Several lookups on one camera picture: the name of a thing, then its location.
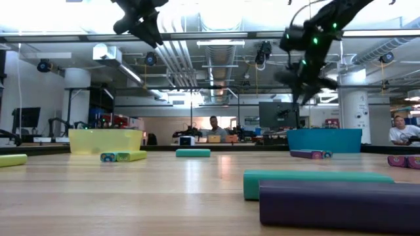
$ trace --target white column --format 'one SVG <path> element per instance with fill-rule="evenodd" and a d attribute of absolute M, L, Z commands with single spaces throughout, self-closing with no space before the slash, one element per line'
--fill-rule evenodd
<path fill-rule="evenodd" d="M 342 85 L 366 84 L 366 69 L 357 68 L 339 75 Z M 366 89 L 343 88 L 340 91 L 340 112 L 343 128 L 362 129 L 362 143 L 370 144 L 369 103 Z"/>
<path fill-rule="evenodd" d="M 91 73 L 85 69 L 68 68 L 64 76 L 66 88 L 86 88 L 91 85 Z M 77 121 L 87 123 L 89 117 L 89 99 L 91 92 L 86 90 L 73 90 L 70 110 L 70 124 Z M 69 101 L 69 91 L 64 91 L 62 119 L 67 121 L 67 110 Z"/>

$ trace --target foam block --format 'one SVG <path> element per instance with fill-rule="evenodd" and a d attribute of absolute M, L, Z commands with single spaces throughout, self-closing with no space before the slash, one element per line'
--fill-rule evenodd
<path fill-rule="evenodd" d="M 13 167 L 23 165 L 28 161 L 26 154 L 19 155 L 0 155 L 0 167 Z"/>
<path fill-rule="evenodd" d="M 117 153 L 118 162 L 137 161 L 147 158 L 147 151 L 119 151 Z"/>
<path fill-rule="evenodd" d="M 178 149 L 177 157 L 210 157 L 210 149 Z"/>
<path fill-rule="evenodd" d="M 102 153 L 100 154 L 100 161 L 102 162 L 116 162 L 117 153 Z"/>
<path fill-rule="evenodd" d="M 418 184 L 261 181 L 260 221 L 418 235 L 419 199 Z"/>
<path fill-rule="evenodd" d="M 331 151 L 318 151 L 318 150 L 291 150 L 290 156 L 303 157 L 309 159 L 323 159 L 333 156 Z"/>
<path fill-rule="evenodd" d="M 259 182 L 261 180 L 308 180 L 394 183 L 394 180 L 391 177 L 373 172 L 245 170 L 245 172 L 243 173 L 243 197 L 245 198 L 245 200 L 259 199 Z"/>
<path fill-rule="evenodd" d="M 420 156 L 408 156 L 407 166 L 408 168 L 420 170 Z"/>
<path fill-rule="evenodd" d="M 388 164 L 392 167 L 408 167 L 408 158 L 404 156 L 388 156 Z"/>

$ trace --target computer monitor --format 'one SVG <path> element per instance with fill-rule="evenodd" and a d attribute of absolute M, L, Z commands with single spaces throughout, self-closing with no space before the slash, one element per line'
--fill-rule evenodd
<path fill-rule="evenodd" d="M 22 128 L 36 128 L 38 127 L 39 114 L 41 108 L 22 108 L 22 119 L 20 118 L 20 108 L 16 108 L 13 112 L 13 128 L 12 133 L 16 133 L 18 127 Z"/>
<path fill-rule="evenodd" d="M 260 127 L 298 127 L 299 109 L 291 102 L 260 102 Z"/>

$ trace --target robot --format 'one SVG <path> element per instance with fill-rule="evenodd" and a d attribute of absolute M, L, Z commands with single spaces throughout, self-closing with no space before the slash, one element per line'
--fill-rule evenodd
<path fill-rule="evenodd" d="M 155 8 L 163 6 L 168 0 L 111 1 L 116 2 L 125 12 L 125 16 L 114 25 L 117 34 L 128 31 L 153 48 L 163 44 L 157 25 L 159 12 Z M 332 0 L 314 17 L 305 21 L 303 26 L 293 25 L 294 18 L 303 8 L 296 13 L 280 41 L 280 48 L 289 54 L 288 66 L 286 70 L 274 74 L 274 80 L 292 90 L 294 104 L 300 96 L 303 96 L 301 105 L 305 105 L 321 89 L 338 88 L 336 81 L 320 77 L 321 70 L 326 65 L 327 53 L 334 40 L 341 40 L 343 28 L 372 1 Z M 303 51 L 304 57 L 299 62 L 292 63 L 290 57 L 292 50 Z"/>

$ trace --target man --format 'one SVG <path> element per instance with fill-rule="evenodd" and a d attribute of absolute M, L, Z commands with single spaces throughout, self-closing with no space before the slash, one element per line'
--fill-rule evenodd
<path fill-rule="evenodd" d="M 208 141 L 209 135 L 219 135 L 220 136 L 220 141 L 225 142 L 226 141 L 226 135 L 228 135 L 228 133 L 223 128 L 220 128 L 217 125 L 217 117 L 215 117 L 215 116 L 210 117 L 210 125 L 211 125 L 212 129 L 207 132 L 207 141 Z"/>
<path fill-rule="evenodd" d="M 389 130 L 389 140 L 397 146 L 420 147 L 420 142 L 411 143 L 408 139 L 420 135 L 420 128 L 415 125 L 406 125 L 404 118 L 397 115 L 394 117 L 395 127 Z"/>

